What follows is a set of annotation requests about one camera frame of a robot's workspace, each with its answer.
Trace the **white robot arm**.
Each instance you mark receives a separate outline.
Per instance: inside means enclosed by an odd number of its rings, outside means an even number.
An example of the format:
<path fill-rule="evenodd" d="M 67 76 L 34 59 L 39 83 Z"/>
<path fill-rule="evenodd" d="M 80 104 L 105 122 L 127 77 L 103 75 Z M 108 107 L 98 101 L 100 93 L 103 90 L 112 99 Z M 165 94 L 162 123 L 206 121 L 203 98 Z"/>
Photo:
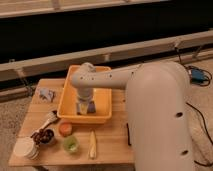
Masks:
<path fill-rule="evenodd" d="M 187 122 L 187 70 L 176 62 L 153 62 L 94 72 L 82 64 L 71 84 L 125 91 L 136 171 L 195 171 Z"/>

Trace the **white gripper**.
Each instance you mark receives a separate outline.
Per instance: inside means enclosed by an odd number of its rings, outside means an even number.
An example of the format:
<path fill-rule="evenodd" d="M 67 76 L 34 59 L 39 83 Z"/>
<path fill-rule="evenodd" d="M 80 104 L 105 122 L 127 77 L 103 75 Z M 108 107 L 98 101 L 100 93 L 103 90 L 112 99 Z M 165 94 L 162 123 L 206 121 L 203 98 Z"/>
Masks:
<path fill-rule="evenodd" d="M 89 101 L 93 98 L 93 89 L 92 88 L 79 88 L 77 90 L 78 102 L 78 112 L 82 115 L 86 115 L 88 113 Z"/>

